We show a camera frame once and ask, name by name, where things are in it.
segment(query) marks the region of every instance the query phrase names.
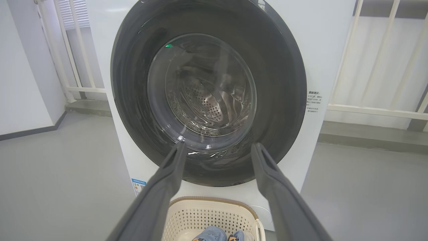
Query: front-loading washing machine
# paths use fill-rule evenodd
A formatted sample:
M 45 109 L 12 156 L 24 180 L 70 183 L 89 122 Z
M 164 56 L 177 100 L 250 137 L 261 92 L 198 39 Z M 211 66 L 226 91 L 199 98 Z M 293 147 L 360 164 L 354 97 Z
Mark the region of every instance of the front-loading washing machine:
M 273 230 L 251 144 L 301 190 L 353 0 L 87 0 L 136 194 L 172 146 L 189 147 L 177 197 L 250 205 Z

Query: washing machine door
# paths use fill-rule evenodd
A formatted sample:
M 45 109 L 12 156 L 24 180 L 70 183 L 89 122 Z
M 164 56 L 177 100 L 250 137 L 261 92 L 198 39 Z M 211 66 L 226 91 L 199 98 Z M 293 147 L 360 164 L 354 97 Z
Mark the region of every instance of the washing machine door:
M 278 163 L 306 108 L 297 43 L 262 0 L 138 1 L 117 33 L 111 79 L 139 148 L 160 165 L 185 141 L 184 180 L 206 186 L 254 179 L 254 142 Z

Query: window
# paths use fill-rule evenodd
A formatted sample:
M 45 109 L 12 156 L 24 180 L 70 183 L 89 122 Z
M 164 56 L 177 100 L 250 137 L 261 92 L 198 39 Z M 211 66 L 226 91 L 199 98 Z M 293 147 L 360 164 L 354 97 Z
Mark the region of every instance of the window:
M 74 2 L 77 21 L 80 27 L 89 27 L 88 10 L 86 9 L 86 0 L 54 0 L 58 1 L 65 30 L 75 29 L 73 15 L 71 14 L 70 2 Z

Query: laundry basket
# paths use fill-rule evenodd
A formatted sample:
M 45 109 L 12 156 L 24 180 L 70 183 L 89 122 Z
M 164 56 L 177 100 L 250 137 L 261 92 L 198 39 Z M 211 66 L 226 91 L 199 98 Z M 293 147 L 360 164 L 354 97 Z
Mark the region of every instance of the laundry basket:
M 181 197 L 171 202 L 163 229 L 163 241 L 192 241 L 206 227 L 216 226 L 226 235 L 250 232 L 255 241 L 265 241 L 257 214 L 241 202 L 206 197 Z

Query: door glass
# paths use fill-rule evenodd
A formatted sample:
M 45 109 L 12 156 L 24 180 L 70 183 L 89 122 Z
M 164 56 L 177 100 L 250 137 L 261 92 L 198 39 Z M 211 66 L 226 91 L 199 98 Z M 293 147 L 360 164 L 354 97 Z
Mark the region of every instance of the door glass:
M 148 95 L 162 130 L 194 150 L 238 143 L 251 128 L 256 88 L 243 58 L 224 41 L 186 34 L 168 42 L 150 65 Z

